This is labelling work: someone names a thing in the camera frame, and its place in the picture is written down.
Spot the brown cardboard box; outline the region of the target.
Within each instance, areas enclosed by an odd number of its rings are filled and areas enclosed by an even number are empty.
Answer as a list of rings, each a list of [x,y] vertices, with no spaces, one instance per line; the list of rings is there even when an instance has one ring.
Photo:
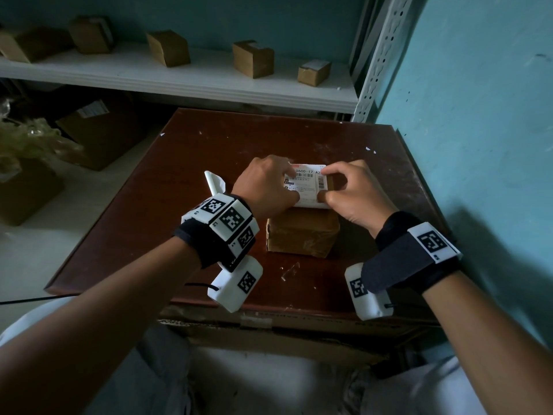
[[[327,176],[329,190],[334,182]],[[338,213],[332,209],[292,207],[266,223],[266,250],[326,258],[340,232]]]

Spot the white label backing paper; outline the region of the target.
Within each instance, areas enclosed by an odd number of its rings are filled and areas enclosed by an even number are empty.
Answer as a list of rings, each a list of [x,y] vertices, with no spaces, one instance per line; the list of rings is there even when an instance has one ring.
[[[214,196],[217,194],[225,194],[226,183],[220,176],[207,170],[204,171],[204,176],[209,186],[211,196]]]

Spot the grey metal bars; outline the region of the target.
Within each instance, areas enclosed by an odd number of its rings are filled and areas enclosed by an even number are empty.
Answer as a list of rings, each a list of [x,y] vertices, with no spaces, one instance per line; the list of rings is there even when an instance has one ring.
[[[351,53],[349,55],[349,74],[354,83],[375,47],[384,20],[392,0],[363,0]]]

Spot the taped cardboard box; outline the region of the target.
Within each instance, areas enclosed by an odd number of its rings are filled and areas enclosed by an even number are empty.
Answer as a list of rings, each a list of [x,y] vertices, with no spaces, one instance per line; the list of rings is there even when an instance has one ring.
[[[110,54],[115,47],[112,23],[107,16],[77,16],[70,21],[68,31],[80,54]]]

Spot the plain cardboard box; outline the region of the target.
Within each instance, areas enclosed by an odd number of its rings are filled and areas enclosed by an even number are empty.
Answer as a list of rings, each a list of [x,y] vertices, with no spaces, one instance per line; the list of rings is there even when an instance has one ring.
[[[151,55],[167,68],[191,63],[188,41],[172,30],[147,33]]]

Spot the person's left forearm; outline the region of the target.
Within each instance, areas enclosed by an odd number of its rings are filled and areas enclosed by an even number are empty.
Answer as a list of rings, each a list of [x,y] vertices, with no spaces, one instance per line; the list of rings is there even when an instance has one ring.
[[[172,237],[0,347],[0,410],[81,414],[201,268]]]

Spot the person's grey trousers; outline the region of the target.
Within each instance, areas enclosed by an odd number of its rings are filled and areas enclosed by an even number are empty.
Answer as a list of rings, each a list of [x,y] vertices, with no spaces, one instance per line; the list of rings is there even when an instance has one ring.
[[[159,322],[124,359],[100,335],[59,330],[76,298],[53,300],[0,333],[0,415],[487,415],[459,360],[446,357],[384,380],[300,357],[197,349]]]

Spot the white printed label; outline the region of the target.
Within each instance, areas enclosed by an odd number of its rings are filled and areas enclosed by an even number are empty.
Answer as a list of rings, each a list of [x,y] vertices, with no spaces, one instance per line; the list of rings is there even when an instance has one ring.
[[[290,191],[299,193],[300,199],[294,205],[299,208],[309,209],[330,209],[325,202],[318,200],[320,191],[328,191],[328,180],[326,175],[321,174],[321,169],[326,165],[316,164],[293,164],[295,177],[284,177],[283,187]]]

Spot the person's left hand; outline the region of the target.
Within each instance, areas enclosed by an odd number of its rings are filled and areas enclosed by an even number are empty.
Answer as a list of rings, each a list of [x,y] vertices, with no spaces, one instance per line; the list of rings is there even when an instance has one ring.
[[[286,175],[295,177],[289,158],[276,155],[254,158],[237,178],[231,194],[243,199],[258,220],[277,216],[294,206],[284,204]]]

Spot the clear plastic wrap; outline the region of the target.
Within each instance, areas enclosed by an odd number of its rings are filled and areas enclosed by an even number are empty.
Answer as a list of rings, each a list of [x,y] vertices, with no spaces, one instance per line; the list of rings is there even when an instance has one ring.
[[[84,152],[84,147],[62,136],[46,119],[19,122],[9,117],[9,98],[0,98],[0,183],[23,171],[23,159],[38,159],[45,164],[53,157],[69,159]]]

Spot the large labelled cardboard box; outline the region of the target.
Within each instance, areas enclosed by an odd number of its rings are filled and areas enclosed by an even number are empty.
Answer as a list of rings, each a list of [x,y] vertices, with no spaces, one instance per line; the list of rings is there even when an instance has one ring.
[[[64,154],[63,160],[95,171],[109,166],[145,137],[126,95],[102,96],[54,122],[79,146],[76,152]]]

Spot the person's right hand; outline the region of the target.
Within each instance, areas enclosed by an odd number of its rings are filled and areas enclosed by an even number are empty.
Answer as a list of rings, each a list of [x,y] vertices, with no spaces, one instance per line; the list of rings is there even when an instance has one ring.
[[[348,221],[368,230],[376,238],[389,217],[398,211],[383,191],[368,164],[362,160],[338,161],[321,169],[322,175],[343,175],[346,184],[340,207],[333,209]]]

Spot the cardboard box with open flap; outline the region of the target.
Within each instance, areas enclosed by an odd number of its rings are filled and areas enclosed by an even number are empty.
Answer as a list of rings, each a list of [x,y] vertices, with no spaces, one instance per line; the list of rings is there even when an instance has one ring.
[[[245,76],[256,79],[274,74],[275,52],[255,40],[232,44],[233,67]]]

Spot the person's right forearm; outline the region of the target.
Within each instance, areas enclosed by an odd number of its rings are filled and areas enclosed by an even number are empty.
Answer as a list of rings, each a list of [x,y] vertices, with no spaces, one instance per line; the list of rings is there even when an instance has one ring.
[[[488,415],[553,415],[553,352],[461,271],[423,297]]]

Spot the white shelf board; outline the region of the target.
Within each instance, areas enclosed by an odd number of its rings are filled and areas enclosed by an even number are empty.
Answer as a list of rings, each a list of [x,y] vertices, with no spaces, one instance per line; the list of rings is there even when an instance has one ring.
[[[148,45],[121,42],[111,54],[69,50],[37,63],[0,56],[0,78],[347,114],[358,103],[342,63],[333,63],[328,79],[310,87],[297,81],[305,60],[276,56],[273,75],[252,79],[234,68],[230,52],[191,48],[190,55],[190,64],[167,68]]]

